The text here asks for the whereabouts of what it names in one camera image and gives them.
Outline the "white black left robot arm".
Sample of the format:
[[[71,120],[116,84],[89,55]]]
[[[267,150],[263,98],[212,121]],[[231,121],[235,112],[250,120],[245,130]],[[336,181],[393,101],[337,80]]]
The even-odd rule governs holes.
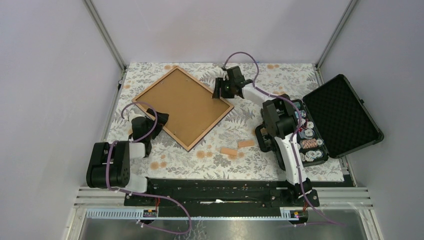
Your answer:
[[[136,193],[136,199],[144,206],[154,202],[155,192],[148,187],[147,178],[131,174],[130,160],[147,158],[150,155],[151,141],[162,131],[169,120],[169,114],[156,112],[151,108],[147,112],[157,119],[153,120],[134,111],[129,113],[132,133],[128,140],[94,144],[86,172],[86,183],[90,188]]]

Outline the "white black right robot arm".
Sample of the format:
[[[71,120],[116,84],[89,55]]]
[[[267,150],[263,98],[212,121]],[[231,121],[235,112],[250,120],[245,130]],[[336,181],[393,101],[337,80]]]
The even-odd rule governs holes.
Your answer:
[[[256,86],[253,80],[246,79],[239,66],[221,69],[225,75],[215,79],[212,97],[233,99],[238,96],[261,107],[262,122],[268,135],[276,143],[277,152],[280,153],[285,167],[287,201],[293,206],[301,205],[312,190],[305,189],[310,180],[296,146],[297,132],[302,125],[300,110],[288,97],[268,93]]]

